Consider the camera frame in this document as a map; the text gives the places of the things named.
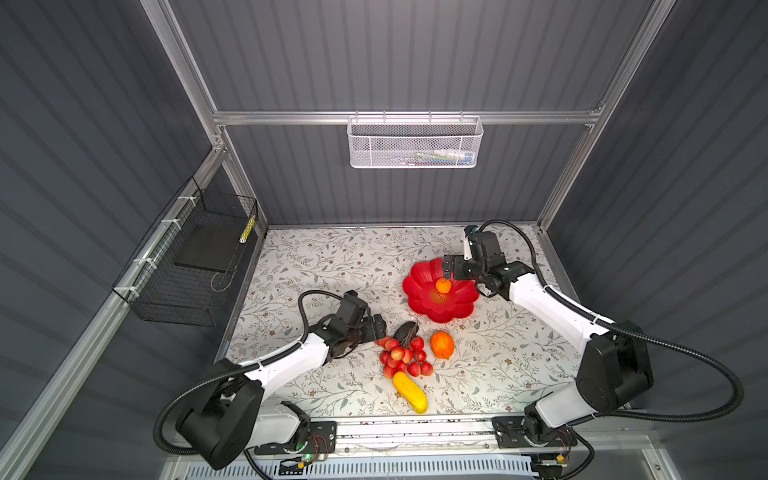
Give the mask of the yellow lemon fruit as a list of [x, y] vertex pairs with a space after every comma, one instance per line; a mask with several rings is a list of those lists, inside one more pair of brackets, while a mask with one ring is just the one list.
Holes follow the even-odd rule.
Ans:
[[397, 372], [392, 378], [397, 392], [406, 399], [417, 414], [424, 414], [428, 409], [428, 399], [425, 392], [409, 376]]

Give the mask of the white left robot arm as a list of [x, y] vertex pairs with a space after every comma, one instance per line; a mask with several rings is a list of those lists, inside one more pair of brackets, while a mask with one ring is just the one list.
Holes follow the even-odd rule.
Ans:
[[268, 399], [297, 377], [387, 333], [383, 317], [356, 292], [328, 296], [338, 309], [316, 323], [310, 323], [305, 307], [298, 308], [298, 340], [255, 360], [214, 363], [205, 380], [163, 410], [154, 426], [156, 444], [176, 455], [199, 455], [214, 470], [260, 449], [302, 452], [311, 437], [310, 416], [290, 401], [270, 405]]

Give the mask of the small orange mandarin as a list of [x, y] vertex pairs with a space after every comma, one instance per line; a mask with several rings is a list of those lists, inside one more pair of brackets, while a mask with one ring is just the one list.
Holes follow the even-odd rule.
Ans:
[[441, 295], [447, 295], [451, 292], [452, 282], [449, 279], [439, 278], [435, 282], [435, 289]]

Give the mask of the orange persimmon fruit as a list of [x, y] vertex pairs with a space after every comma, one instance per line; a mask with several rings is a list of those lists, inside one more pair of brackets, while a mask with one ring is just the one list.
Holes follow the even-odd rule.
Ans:
[[430, 348], [436, 358], [447, 360], [455, 352], [455, 342], [449, 333], [437, 331], [430, 337]]

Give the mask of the red grape bunch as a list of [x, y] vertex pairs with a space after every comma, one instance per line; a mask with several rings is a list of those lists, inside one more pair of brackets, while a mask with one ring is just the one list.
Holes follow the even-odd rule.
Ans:
[[385, 378], [392, 379], [398, 372], [414, 378], [434, 374], [434, 366], [428, 361], [425, 340], [421, 336], [415, 336], [407, 344], [391, 337], [377, 340], [375, 344], [382, 348], [379, 360]]

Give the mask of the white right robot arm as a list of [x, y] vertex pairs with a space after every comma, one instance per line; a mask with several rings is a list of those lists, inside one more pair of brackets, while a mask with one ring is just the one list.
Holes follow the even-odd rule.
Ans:
[[509, 262], [495, 233], [483, 225], [464, 229], [463, 253], [443, 257], [445, 278], [475, 283], [480, 295], [499, 296], [543, 321], [580, 355], [576, 377], [524, 410], [522, 428], [539, 444], [566, 424], [608, 415], [648, 391], [653, 374], [645, 343], [598, 322], [601, 316], [548, 284], [530, 248], [531, 261]]

